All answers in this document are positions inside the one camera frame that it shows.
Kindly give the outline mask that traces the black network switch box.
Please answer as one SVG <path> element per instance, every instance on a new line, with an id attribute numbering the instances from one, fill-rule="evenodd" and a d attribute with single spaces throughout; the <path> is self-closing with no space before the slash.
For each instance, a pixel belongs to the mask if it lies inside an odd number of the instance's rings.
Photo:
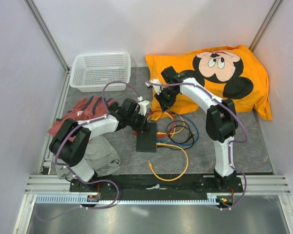
<path id="1" fill-rule="evenodd" d="M 143 153 L 155 153 L 157 148 L 157 123 L 149 122 L 148 132 L 138 133 L 136 151 Z"/>

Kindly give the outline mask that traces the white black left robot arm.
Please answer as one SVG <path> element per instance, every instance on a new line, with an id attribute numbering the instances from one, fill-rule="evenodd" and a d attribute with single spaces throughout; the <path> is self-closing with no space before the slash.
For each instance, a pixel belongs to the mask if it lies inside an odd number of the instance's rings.
<path id="1" fill-rule="evenodd" d="M 89 140 L 94 137 L 119 131 L 127 126 L 140 133 L 148 132 L 147 110 L 151 102 L 138 97 L 138 101 L 126 98 L 115 111 L 90 120 L 75 121 L 66 119 L 53 137 L 49 150 L 55 163 L 65 166 L 79 179 L 87 192 L 97 188 L 97 173 L 84 159 Z"/>

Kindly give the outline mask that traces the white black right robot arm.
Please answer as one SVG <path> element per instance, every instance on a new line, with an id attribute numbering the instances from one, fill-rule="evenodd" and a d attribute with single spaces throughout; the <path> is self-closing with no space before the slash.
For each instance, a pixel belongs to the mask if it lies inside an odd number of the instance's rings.
<path id="1" fill-rule="evenodd" d="M 170 109 L 182 94 L 190 98 L 206 113 L 206 133 L 213 140 L 216 164 L 214 169 L 214 186 L 220 192 L 231 187 L 236 178 L 233 168 L 232 148 L 238 122 L 235 119 L 235 105 L 231 99 L 223 100 L 203 87 L 189 72 L 177 73 L 173 67 L 164 69 L 159 79 L 149 83 L 155 91 L 154 97 L 162 111 Z"/>

